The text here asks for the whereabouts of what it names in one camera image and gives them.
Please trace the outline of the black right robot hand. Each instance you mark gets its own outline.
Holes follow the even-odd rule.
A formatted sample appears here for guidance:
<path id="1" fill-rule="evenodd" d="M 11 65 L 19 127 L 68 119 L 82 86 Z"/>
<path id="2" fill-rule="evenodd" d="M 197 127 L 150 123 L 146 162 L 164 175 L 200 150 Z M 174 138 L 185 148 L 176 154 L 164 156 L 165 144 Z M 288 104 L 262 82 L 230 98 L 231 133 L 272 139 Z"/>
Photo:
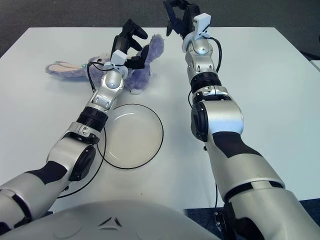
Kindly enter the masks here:
<path id="1" fill-rule="evenodd" d="M 184 40 L 189 33 L 195 30 L 194 17 L 200 15 L 199 6 L 187 0 L 164 0 L 163 5 L 168 17 L 166 36 L 168 37 L 172 31 L 175 31 Z M 174 8 L 183 11 L 182 18 L 176 16 Z"/>

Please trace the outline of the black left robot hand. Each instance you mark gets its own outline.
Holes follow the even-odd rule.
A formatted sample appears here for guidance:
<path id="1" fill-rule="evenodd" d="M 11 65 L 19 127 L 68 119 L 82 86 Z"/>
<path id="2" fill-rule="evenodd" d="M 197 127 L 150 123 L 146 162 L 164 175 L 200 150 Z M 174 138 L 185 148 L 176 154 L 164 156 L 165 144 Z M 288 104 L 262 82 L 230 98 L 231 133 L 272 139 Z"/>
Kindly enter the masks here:
<path id="1" fill-rule="evenodd" d="M 119 50 L 124 54 L 128 53 L 130 48 L 135 49 L 140 52 L 140 55 L 133 56 L 131 59 L 127 60 L 125 58 L 124 63 L 118 63 L 119 66 L 126 66 L 129 69 L 144 69 L 145 61 L 149 52 L 149 45 L 147 44 L 144 48 L 133 38 L 137 36 L 140 39 L 146 40 L 148 34 L 131 19 L 128 19 L 127 22 L 122 27 L 122 32 L 118 34 L 113 41 L 111 53 Z"/>

